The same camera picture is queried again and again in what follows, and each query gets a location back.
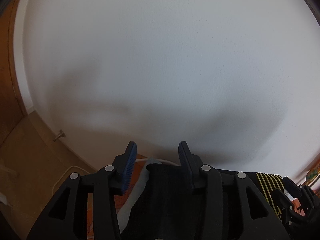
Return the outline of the black pants with yellow stripes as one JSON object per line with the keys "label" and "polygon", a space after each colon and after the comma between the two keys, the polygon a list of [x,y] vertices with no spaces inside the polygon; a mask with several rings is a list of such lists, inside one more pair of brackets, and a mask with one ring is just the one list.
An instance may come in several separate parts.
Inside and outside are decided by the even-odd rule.
{"label": "black pants with yellow stripes", "polygon": [[249,177],[200,171],[191,186],[180,166],[149,164],[148,180],[121,239],[288,239]]}

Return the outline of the green patterned hanging scarf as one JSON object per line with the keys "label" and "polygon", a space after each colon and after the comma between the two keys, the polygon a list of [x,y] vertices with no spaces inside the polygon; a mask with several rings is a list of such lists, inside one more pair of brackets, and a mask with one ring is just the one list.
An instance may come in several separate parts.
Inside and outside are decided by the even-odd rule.
{"label": "green patterned hanging scarf", "polygon": [[317,182],[317,180],[319,180],[319,170],[320,163],[318,163],[306,174],[306,180],[304,184],[312,187]]}

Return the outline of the light blue folded jeans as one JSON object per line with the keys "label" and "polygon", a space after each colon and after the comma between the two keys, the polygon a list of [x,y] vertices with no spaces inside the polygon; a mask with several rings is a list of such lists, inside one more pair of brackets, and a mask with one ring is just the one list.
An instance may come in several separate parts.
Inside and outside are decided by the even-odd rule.
{"label": "light blue folded jeans", "polygon": [[126,228],[129,222],[131,209],[144,191],[146,182],[149,178],[149,172],[146,169],[149,164],[161,164],[161,162],[158,159],[148,158],[143,159],[142,161],[139,160],[135,163],[134,172],[132,174],[133,182],[130,183],[129,188],[126,191],[126,200],[123,206],[117,212],[120,232],[123,232]]}

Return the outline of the metal door stopper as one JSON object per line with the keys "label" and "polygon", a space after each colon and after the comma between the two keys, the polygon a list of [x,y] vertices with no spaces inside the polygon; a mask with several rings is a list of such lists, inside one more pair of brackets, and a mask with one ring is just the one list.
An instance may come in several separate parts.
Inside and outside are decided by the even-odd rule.
{"label": "metal door stopper", "polygon": [[66,135],[65,135],[64,131],[63,130],[59,130],[59,133],[55,136],[55,138],[53,139],[53,142],[56,142],[60,138],[65,138],[65,137],[66,137]]}

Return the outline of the orange floral bed sheet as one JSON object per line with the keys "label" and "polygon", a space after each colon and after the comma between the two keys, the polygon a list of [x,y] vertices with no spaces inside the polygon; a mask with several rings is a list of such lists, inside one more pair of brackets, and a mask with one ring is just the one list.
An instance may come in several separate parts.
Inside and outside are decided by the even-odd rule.
{"label": "orange floral bed sheet", "polygon": [[126,200],[133,182],[136,159],[119,155],[97,173],[82,177],[85,190],[92,194],[92,207],[87,209],[87,239],[120,239],[117,212]]}

